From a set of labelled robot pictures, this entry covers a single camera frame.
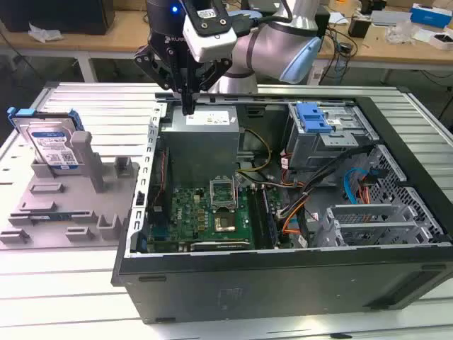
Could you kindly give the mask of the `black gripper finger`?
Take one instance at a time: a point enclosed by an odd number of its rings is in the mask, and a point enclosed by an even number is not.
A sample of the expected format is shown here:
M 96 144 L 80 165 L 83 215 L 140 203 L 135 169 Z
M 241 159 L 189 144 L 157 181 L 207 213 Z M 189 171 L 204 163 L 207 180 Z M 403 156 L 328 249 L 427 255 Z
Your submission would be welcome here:
M 162 89 L 172 90 L 180 99 L 183 115 L 190 115 L 190 94 L 183 76 L 178 53 L 173 47 L 164 47 L 160 57 L 151 45 L 142 46 L 134 55 L 135 64 Z
M 209 90 L 231 67 L 232 61 L 227 58 L 212 62 L 199 63 L 188 59 L 188 115 L 195 110 L 198 94 Z

